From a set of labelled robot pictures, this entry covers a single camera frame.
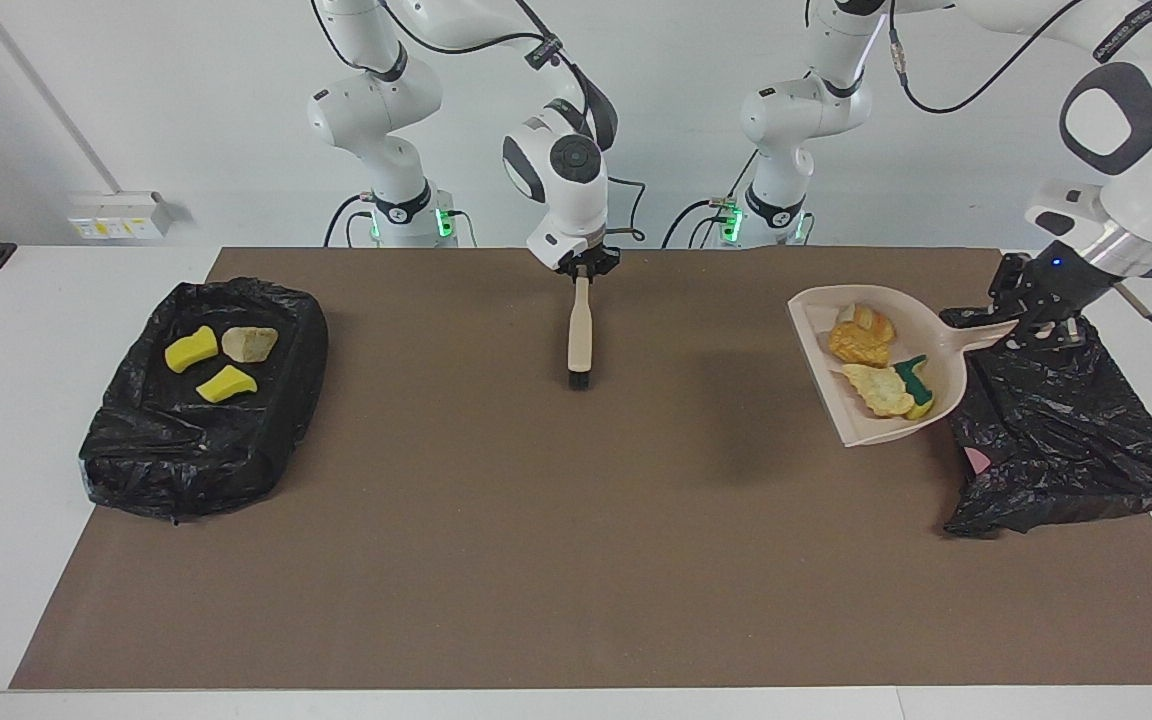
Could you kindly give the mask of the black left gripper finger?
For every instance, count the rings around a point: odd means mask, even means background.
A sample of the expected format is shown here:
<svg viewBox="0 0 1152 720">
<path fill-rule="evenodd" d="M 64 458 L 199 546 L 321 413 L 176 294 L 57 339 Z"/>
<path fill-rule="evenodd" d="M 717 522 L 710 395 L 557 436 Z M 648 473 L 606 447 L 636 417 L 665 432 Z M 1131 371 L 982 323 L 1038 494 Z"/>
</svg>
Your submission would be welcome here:
<svg viewBox="0 0 1152 720">
<path fill-rule="evenodd" d="M 1038 313 L 1020 314 L 1011 328 L 1011 348 L 1075 348 L 1085 342 L 1082 314 L 1055 319 Z"/>
<path fill-rule="evenodd" d="M 988 296 L 988 318 L 1018 319 L 1032 306 L 1032 283 L 1026 274 L 1032 255 L 1026 252 L 1006 252 L 993 275 Z"/>
</svg>

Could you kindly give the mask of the beige hand brush black bristles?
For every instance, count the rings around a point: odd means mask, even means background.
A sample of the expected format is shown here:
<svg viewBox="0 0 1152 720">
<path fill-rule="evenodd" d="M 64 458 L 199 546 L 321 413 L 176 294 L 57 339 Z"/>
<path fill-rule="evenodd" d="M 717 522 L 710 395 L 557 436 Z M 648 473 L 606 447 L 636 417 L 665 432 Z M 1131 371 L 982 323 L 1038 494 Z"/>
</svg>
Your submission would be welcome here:
<svg viewBox="0 0 1152 720">
<path fill-rule="evenodd" d="M 593 311 L 590 305 L 591 279 L 573 278 L 573 306 L 568 328 L 567 367 L 570 388 L 581 391 L 590 386 L 593 372 Z"/>
</svg>

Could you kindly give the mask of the beige plastic dustpan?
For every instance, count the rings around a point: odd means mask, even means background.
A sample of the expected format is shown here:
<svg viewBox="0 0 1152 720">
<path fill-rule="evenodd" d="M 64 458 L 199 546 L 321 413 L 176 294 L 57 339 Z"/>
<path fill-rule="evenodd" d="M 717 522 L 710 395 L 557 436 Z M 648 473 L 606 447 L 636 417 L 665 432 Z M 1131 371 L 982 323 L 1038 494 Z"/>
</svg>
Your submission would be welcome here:
<svg viewBox="0 0 1152 720">
<path fill-rule="evenodd" d="M 873 414 L 844 374 L 844 361 L 829 350 L 829 333 L 838 314 L 850 305 L 870 306 L 886 316 L 895 329 L 890 361 L 924 355 L 927 363 L 916 376 L 932 393 L 929 414 L 918 419 L 882 418 Z M 787 313 L 838 438 L 846 447 L 882 445 L 918 433 L 942 420 L 967 392 L 965 354 L 988 348 L 1011 332 L 1016 323 L 975 328 L 952 328 L 931 306 L 904 291 L 874 285 L 833 285 L 796 293 L 786 302 Z"/>
</svg>

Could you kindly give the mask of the notched green yellow sponge piece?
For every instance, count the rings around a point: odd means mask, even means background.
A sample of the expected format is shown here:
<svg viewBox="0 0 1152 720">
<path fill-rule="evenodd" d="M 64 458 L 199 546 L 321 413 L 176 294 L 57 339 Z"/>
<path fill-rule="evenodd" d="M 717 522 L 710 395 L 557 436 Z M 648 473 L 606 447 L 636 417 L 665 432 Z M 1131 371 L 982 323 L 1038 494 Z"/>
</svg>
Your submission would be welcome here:
<svg viewBox="0 0 1152 720">
<path fill-rule="evenodd" d="M 929 384 L 922 379 L 922 369 L 927 363 L 929 356 L 923 354 L 893 364 L 893 369 L 896 370 L 899 378 L 904 382 L 905 393 L 914 397 L 914 406 L 902 415 L 904 419 L 919 420 L 934 406 L 934 393 L 929 388 Z"/>
</svg>

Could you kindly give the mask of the beige sponge chunk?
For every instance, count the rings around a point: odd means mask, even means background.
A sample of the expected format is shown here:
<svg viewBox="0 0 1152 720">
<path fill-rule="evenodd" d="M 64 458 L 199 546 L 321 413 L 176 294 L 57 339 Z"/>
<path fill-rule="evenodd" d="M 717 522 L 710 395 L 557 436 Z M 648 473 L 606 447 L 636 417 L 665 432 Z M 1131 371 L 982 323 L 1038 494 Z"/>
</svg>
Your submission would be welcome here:
<svg viewBox="0 0 1152 720">
<path fill-rule="evenodd" d="M 841 373 L 858 392 L 861 401 L 867 406 L 870 414 L 874 414 L 878 418 L 904 416 L 916 406 L 914 395 L 905 389 L 904 379 L 896 369 L 844 364 L 841 366 Z"/>
<path fill-rule="evenodd" d="M 887 314 L 867 304 L 849 304 L 838 311 L 835 325 L 851 324 L 861 331 L 867 332 L 882 343 L 890 343 L 896 340 L 897 332 L 895 324 L 890 323 Z"/>
<path fill-rule="evenodd" d="M 234 363 L 256 364 L 270 359 L 279 340 L 279 331 L 257 325 L 238 325 L 221 333 L 221 351 Z"/>
</svg>

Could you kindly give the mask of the brown cork shaped sponge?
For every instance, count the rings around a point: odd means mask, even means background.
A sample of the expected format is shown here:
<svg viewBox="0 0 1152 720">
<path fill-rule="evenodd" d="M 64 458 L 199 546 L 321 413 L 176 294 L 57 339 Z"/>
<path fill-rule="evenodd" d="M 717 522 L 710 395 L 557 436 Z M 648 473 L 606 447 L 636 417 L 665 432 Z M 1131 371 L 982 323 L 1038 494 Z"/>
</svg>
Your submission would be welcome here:
<svg viewBox="0 0 1152 720">
<path fill-rule="evenodd" d="M 890 365 L 890 342 L 882 334 L 856 323 L 838 323 L 828 336 L 828 350 L 844 364 L 873 367 Z"/>
</svg>

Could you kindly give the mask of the small green yellow sponge piece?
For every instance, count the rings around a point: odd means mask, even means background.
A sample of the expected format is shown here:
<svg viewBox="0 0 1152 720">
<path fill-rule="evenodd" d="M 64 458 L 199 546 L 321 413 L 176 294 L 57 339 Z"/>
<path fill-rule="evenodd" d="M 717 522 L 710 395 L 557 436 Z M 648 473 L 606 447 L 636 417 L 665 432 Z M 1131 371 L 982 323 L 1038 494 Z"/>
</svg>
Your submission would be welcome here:
<svg viewBox="0 0 1152 720">
<path fill-rule="evenodd" d="M 253 377 L 243 372 L 238 366 L 233 365 L 223 366 L 214 377 L 195 388 L 197 396 L 206 401 L 207 404 L 223 404 L 232 397 L 253 395 L 257 391 L 259 391 L 259 382 L 256 382 Z"/>
</svg>

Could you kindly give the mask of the black trash bag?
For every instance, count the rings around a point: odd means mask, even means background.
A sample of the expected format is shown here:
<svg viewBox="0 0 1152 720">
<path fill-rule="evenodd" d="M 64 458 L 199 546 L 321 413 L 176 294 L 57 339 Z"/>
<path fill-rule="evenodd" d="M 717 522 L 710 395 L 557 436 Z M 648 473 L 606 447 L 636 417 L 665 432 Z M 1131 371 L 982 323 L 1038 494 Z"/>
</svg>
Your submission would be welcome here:
<svg viewBox="0 0 1152 720">
<path fill-rule="evenodd" d="M 1092 323 L 1064 350 L 983 348 L 967 361 L 967 392 L 947 415 L 960 450 L 992 465 L 964 479 L 945 532 L 1115 520 L 1152 511 L 1152 415 Z"/>
</svg>

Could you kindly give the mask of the black bag lined bin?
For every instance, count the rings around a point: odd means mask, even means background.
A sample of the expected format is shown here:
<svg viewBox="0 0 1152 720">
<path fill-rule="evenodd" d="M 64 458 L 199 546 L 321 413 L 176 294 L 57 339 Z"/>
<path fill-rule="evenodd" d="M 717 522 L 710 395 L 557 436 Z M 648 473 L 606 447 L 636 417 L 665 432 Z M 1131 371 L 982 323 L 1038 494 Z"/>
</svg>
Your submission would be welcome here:
<svg viewBox="0 0 1152 720">
<path fill-rule="evenodd" d="M 166 350 L 202 328 L 278 333 L 270 357 L 241 370 L 256 384 L 220 402 L 198 393 L 232 361 L 183 372 Z M 78 452 L 88 498 L 142 518 L 184 521 L 236 511 L 276 488 L 314 419 L 328 357 L 328 323 L 311 293 L 241 276 L 182 283 L 147 314 L 111 378 Z"/>
</svg>

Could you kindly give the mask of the brown table mat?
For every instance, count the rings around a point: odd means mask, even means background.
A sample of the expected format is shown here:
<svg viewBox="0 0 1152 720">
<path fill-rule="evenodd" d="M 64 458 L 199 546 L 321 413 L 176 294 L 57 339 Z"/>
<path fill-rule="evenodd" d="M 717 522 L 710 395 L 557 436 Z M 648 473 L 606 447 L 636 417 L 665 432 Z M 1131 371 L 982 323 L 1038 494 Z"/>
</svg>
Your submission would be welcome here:
<svg viewBox="0 0 1152 720">
<path fill-rule="evenodd" d="M 982 249 L 228 249 L 310 291 L 323 396 L 273 497 L 96 509 L 15 689 L 1152 684 L 1152 520 L 943 533 L 945 424 L 838 442 L 786 302 L 986 300 Z"/>
</svg>

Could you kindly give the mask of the white wall socket box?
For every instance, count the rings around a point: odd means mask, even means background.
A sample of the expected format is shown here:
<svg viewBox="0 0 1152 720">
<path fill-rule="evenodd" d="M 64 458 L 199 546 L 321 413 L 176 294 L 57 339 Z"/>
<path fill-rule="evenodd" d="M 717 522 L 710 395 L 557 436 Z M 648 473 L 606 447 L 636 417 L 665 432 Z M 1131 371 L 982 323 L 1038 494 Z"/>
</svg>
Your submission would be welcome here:
<svg viewBox="0 0 1152 720">
<path fill-rule="evenodd" d="M 174 222 L 156 191 L 70 196 L 67 223 L 82 240 L 165 240 Z"/>
</svg>

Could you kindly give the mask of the white wall conduit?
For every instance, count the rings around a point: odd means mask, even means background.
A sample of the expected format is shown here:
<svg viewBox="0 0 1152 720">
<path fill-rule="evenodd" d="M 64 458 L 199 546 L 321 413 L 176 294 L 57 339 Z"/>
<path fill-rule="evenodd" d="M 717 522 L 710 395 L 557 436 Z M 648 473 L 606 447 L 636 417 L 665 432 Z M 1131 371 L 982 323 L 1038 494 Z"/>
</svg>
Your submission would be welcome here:
<svg viewBox="0 0 1152 720">
<path fill-rule="evenodd" d="M 18 41 L 15 41 L 1 18 L 0 54 L 3 55 L 3 63 L 12 68 L 10 74 L 15 85 L 20 88 L 20 92 L 32 97 L 35 104 L 40 106 L 41 114 L 47 118 L 47 122 L 54 127 L 55 132 L 65 137 L 65 145 L 81 156 L 81 162 L 88 168 L 88 176 L 92 179 L 94 187 L 100 187 L 105 195 L 122 192 L 124 188 L 119 183 L 114 173 L 109 170 L 108 164 L 97 154 L 82 128 L 70 118 L 68 109 L 65 109 L 59 97 L 50 88 L 50 83 L 41 77 L 32 60 L 28 59 L 26 53 L 20 47 Z"/>
</svg>

